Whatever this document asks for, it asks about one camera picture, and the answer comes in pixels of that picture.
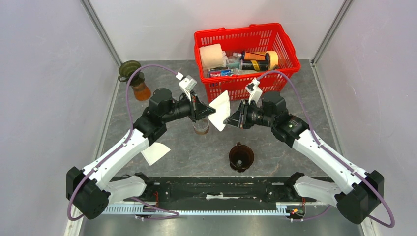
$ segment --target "white paper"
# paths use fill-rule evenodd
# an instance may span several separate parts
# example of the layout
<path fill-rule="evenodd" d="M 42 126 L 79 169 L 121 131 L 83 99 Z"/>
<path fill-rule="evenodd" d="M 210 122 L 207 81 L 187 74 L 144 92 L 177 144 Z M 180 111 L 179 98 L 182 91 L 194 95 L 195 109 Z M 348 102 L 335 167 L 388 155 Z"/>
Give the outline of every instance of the white paper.
<path fill-rule="evenodd" d="M 165 154 L 170 151 L 169 147 L 161 144 L 161 143 L 153 143 L 150 147 L 142 151 L 142 155 L 151 166 L 157 160 L 161 159 Z"/>
<path fill-rule="evenodd" d="M 209 115 L 208 119 L 221 132 L 226 127 L 223 121 L 230 116 L 230 98 L 227 90 L 210 102 L 209 105 L 216 109 L 216 113 Z"/>
<path fill-rule="evenodd" d="M 238 199 L 239 197 L 224 197 L 223 194 L 220 195 L 210 195 L 207 194 L 206 199 L 210 200 L 210 199 L 223 199 L 223 200 L 227 200 L 227 199 Z"/>

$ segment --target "red basket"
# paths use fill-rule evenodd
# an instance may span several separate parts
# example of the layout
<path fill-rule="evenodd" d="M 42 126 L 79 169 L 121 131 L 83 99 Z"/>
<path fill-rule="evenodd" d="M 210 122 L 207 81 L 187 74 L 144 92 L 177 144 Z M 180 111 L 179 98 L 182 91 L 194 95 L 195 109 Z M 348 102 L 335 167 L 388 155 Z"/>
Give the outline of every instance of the red basket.
<path fill-rule="evenodd" d="M 281 24 L 271 23 L 263 25 L 249 25 L 237 29 L 213 29 L 198 31 L 194 34 L 194 55 L 200 72 L 201 82 L 206 87 L 209 102 L 217 98 L 222 92 L 228 91 L 230 100 L 248 99 L 249 93 L 245 86 L 264 72 L 248 75 L 220 76 L 204 78 L 201 66 L 199 48 L 211 44 L 221 44 L 221 48 L 228 56 L 233 52 L 265 52 L 274 50 L 278 53 L 278 70 L 291 77 L 300 69 L 294 46 L 284 32 Z M 287 81 L 279 74 L 266 75 L 262 78 L 259 88 L 263 92 L 281 91 Z"/>

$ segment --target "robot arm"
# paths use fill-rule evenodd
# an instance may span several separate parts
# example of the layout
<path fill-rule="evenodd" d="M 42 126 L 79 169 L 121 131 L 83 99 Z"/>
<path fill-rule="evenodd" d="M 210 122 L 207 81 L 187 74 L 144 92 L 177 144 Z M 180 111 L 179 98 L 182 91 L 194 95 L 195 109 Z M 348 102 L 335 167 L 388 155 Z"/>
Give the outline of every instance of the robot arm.
<path fill-rule="evenodd" d="M 171 91 L 166 88 L 157 89 L 153 93 L 149 99 L 149 106 L 133 124 L 133 133 L 127 142 L 129 132 L 104 155 L 86 165 L 82 170 L 73 167 L 67 172 L 66 197 L 70 199 L 80 181 L 88 172 L 94 170 L 76 194 L 73 202 L 88 219 L 94 219 L 100 215 L 108 204 L 140 196 L 143 193 L 147 184 L 146 179 L 140 176 L 135 175 L 114 182 L 110 180 L 140 152 L 147 160 L 150 158 L 156 161 L 169 151 L 166 146 L 156 143 L 167 131 L 167 122 L 184 117 L 189 117 L 195 122 L 216 112 L 214 108 L 202 103 L 193 92 L 194 79 L 188 76 L 182 79 L 179 85 L 184 93 L 178 101 L 172 98 Z M 95 167 L 114 151 L 116 152 L 99 168 Z"/>
<path fill-rule="evenodd" d="M 249 100 L 243 100 L 238 110 L 225 120 L 225 123 L 241 129 L 249 129 L 253 125 L 271 128 L 274 136 L 289 147 L 304 154 L 317 166 L 324 170 L 334 183 L 316 180 L 295 173 L 285 183 L 290 194 L 295 197 L 309 197 L 330 204 L 348 220 L 360 224 L 380 203 L 372 191 L 345 166 L 334 159 L 322 147 L 326 147 L 337 155 L 344 163 L 354 169 L 354 172 L 365 178 L 383 195 L 384 177 L 377 171 L 368 173 L 337 153 L 328 144 L 320 141 L 317 144 L 308 124 L 301 118 L 288 113 L 283 97 L 279 92 L 271 91 L 262 97 L 262 106 L 256 105 L 260 98 L 257 88 L 259 82 L 255 79 L 246 90 L 251 94 Z"/>

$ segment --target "gray floor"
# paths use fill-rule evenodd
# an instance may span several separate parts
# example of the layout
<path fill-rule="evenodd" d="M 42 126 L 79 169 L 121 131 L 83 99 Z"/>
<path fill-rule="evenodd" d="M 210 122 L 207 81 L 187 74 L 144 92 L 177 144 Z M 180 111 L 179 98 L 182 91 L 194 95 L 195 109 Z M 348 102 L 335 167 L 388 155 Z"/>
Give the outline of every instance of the gray floor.
<path fill-rule="evenodd" d="M 317 133 L 329 145 L 334 146 L 333 138 L 328 126 L 319 91 L 313 76 L 309 61 L 300 60 L 301 69 L 292 76 Z M 159 63 L 168 66 L 184 75 L 191 75 L 198 82 L 197 65 L 193 60 L 176 61 L 142 61 L 144 64 Z M 158 88 L 168 88 L 173 97 L 178 99 L 181 91 L 178 80 L 167 71 L 160 68 L 146 68 L 143 70 L 147 86 L 151 91 Z M 112 147 L 129 128 L 129 119 L 125 104 L 125 83 L 121 84 L 117 94 L 116 104 L 106 136 L 104 151 Z M 202 83 L 198 83 L 195 92 L 199 98 L 207 103 L 206 92 Z M 285 86 L 281 95 L 286 99 L 290 113 L 304 118 L 301 107 L 290 86 Z M 148 102 L 137 101 L 129 89 L 129 102 L 133 119 L 136 120 Z M 239 102 L 232 102 L 234 112 Z M 226 126 L 219 132 L 210 126 L 208 134 L 199 136 L 194 133 L 192 122 L 188 118 L 176 120 L 167 124 L 168 131 L 158 140 L 167 145 L 171 151 L 152 166 L 149 166 L 141 154 L 134 157 L 118 173 L 134 174 L 144 172 L 148 176 L 274 176 L 288 177 L 294 172 L 303 172 L 312 177 L 327 176 L 313 162 L 302 154 L 290 149 L 286 144 L 276 140 L 270 129 L 254 126 L 250 130 L 241 130 Z M 230 149 L 237 143 L 248 145 L 255 154 L 253 165 L 244 173 L 238 173 L 229 166 Z"/>
<path fill-rule="evenodd" d="M 307 206 L 307 217 L 325 206 Z M 142 222 L 133 215 L 101 215 L 83 222 L 81 236 L 362 236 L 335 208 L 311 221 L 291 223 L 284 216 L 181 216 Z"/>

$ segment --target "black base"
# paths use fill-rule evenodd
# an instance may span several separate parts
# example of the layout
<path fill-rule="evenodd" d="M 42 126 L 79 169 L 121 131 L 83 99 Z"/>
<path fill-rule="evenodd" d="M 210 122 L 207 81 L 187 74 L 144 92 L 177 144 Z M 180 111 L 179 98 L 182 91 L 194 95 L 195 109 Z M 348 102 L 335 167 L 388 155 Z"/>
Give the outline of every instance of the black base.
<path fill-rule="evenodd" d="M 114 177 L 112 181 L 127 178 Z M 148 185 L 139 196 L 144 201 L 156 201 L 171 210 L 273 210 L 276 202 L 301 202 L 283 184 L 286 177 L 150 177 L 157 184 Z M 331 182 L 328 177 L 316 178 Z M 207 194 L 238 199 L 206 200 Z"/>
<path fill-rule="evenodd" d="M 66 193 L 65 196 L 69 200 L 74 193 L 75 188 L 85 177 L 82 171 L 76 167 L 71 168 L 66 173 Z M 81 186 L 80 191 L 74 198 L 73 204 L 88 218 L 94 219 L 98 217 L 109 203 L 110 193 L 101 191 L 97 187 L 95 181 L 89 178 Z"/>
<path fill-rule="evenodd" d="M 378 171 L 367 173 L 365 179 L 384 197 L 384 177 Z M 350 222 L 360 224 L 381 201 L 365 183 L 353 187 L 349 194 L 336 194 L 337 209 Z"/>

